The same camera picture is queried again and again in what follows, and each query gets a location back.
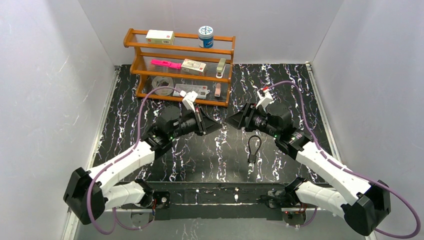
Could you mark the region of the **black cable loop lock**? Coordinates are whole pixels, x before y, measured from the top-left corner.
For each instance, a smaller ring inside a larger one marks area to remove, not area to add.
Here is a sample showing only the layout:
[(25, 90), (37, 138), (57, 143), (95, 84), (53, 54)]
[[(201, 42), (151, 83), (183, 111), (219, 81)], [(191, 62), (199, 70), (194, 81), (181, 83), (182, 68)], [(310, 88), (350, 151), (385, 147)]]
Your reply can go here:
[[(253, 149), (252, 147), (252, 142), (258, 142), (257, 146), (255, 145), (255, 149)], [(258, 159), (258, 152), (262, 147), (262, 138), (258, 135), (252, 135), (249, 137), (248, 141), (247, 141), (247, 147), (248, 147), (248, 158), (247, 158), (247, 162), (249, 164), (255, 164), (257, 159)]]

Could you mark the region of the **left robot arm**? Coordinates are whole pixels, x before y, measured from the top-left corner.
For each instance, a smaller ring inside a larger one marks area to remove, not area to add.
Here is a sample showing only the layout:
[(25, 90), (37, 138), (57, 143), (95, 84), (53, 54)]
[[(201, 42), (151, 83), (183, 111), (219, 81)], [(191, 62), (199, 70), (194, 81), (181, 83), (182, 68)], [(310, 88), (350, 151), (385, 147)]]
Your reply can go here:
[(221, 128), (222, 124), (200, 107), (184, 111), (167, 107), (134, 146), (101, 165), (74, 170), (63, 200), (84, 225), (97, 220), (106, 209), (126, 204), (148, 207), (154, 200), (154, 189), (143, 180), (120, 181), (166, 154), (174, 139), (190, 133), (204, 136)]

